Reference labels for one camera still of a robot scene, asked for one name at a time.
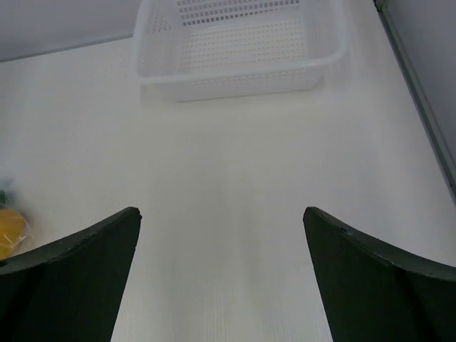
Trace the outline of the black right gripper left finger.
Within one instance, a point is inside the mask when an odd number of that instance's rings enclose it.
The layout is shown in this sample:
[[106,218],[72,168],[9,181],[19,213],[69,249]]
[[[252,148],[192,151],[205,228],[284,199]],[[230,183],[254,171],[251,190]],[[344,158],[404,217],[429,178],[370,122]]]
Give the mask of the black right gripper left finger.
[[1,340],[110,341],[141,219],[127,207],[1,261]]

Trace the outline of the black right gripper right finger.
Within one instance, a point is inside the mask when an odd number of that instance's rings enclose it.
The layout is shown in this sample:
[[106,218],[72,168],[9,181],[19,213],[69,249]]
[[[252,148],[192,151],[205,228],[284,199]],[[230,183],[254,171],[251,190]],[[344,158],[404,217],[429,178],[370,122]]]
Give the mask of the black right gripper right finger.
[[454,341],[455,268],[363,233],[318,207],[303,217],[334,341]]

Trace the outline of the orange fake fruit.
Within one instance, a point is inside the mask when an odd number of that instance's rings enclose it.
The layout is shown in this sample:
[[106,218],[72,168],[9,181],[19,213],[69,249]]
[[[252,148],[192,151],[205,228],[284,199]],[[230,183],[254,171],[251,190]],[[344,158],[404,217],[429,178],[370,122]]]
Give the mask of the orange fake fruit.
[[1,209],[1,259],[10,257],[24,237],[26,220],[15,209]]

